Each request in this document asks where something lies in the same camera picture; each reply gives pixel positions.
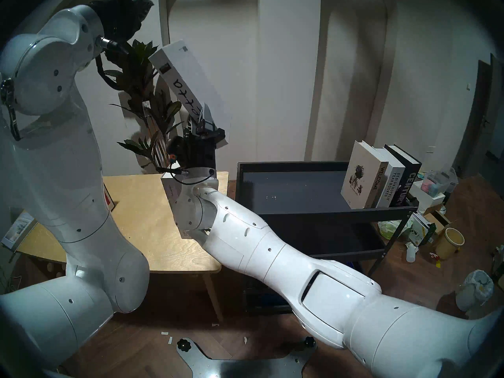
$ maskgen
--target white box on floor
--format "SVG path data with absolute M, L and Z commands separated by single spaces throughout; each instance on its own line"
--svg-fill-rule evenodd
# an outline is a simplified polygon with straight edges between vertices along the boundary
M 422 183 L 423 183 L 422 180 L 420 180 L 419 182 L 414 182 L 410 188 L 409 193 L 418 199 L 418 203 L 419 203 L 418 212 L 423 215 L 423 213 L 429 207 L 432 207 L 432 206 L 435 206 L 435 205 L 442 203 L 445 200 L 445 195 L 438 194 L 434 198 L 429 196 L 428 193 L 422 191 L 422 188 L 421 188 Z

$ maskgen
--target black knob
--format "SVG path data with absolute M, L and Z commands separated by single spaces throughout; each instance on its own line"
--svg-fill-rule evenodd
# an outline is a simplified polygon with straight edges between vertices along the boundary
M 188 342 L 186 339 L 180 339 L 178 342 L 177 342 L 177 348 L 180 350 L 180 351 L 184 351 L 184 352 L 187 352 L 188 350 L 191 349 L 191 343 Z
M 307 336 L 306 339 L 304 339 L 304 344 L 307 347 L 312 348 L 315 346 L 315 339 L 312 336 Z

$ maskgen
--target white box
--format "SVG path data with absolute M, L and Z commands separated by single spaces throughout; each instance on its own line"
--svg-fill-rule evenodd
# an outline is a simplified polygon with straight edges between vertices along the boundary
M 429 207 L 438 205 L 445 200 L 444 194 L 438 194 L 433 198 L 432 196 L 429 196 L 428 193 L 422 191 L 422 183 L 422 180 L 414 182 L 409 191 L 412 196 L 418 199 L 418 212 L 421 214 L 423 214 Z
M 168 44 L 152 54 L 149 60 L 194 121 L 198 122 L 203 104 L 208 105 L 216 127 L 226 132 L 226 138 L 217 144 L 217 148 L 227 145 L 231 116 L 187 44 L 183 40 Z
M 36 224 L 37 221 L 26 211 L 23 211 L 2 238 L 2 245 L 15 252 Z

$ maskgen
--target book spine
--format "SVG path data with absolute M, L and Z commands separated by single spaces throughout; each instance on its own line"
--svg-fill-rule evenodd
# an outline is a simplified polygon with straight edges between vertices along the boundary
M 420 166 L 415 168 L 406 168 L 403 173 L 403 178 L 400 182 L 400 187 L 396 191 L 394 198 L 392 199 L 391 206 L 398 207 L 402 206 L 404 200 L 406 199 L 406 195 L 408 194 L 411 186 L 415 182 L 416 175 L 420 170 Z
M 372 207 L 373 202 L 376 199 L 376 195 L 378 194 L 380 187 L 382 186 L 382 179 L 386 178 L 385 172 L 387 170 L 387 165 L 389 165 L 387 161 L 380 164 L 378 172 L 376 173 L 376 177 L 374 178 L 373 186 L 371 187 L 371 191 L 369 192 L 369 196 L 367 197 L 366 204 L 364 206 L 365 209 L 370 209 Z
M 385 208 L 390 206 L 392 198 L 394 197 L 397 187 L 399 186 L 399 181 L 401 180 L 401 177 L 403 175 L 404 171 L 403 168 L 394 168 L 394 167 L 390 168 L 391 168 L 390 172 L 387 173 L 388 175 L 387 183 L 385 184 L 385 187 L 380 195 L 380 198 L 376 203 L 377 208 L 378 207 Z

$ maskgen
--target metal base plate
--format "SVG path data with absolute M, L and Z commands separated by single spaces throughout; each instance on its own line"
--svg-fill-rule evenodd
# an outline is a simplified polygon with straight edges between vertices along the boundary
M 177 352 L 193 371 L 193 378 L 299 378 L 302 377 L 304 365 L 316 349 L 316 341 L 313 337 L 307 337 L 299 347 L 284 358 L 217 360 L 207 358 L 187 337 L 177 342 Z

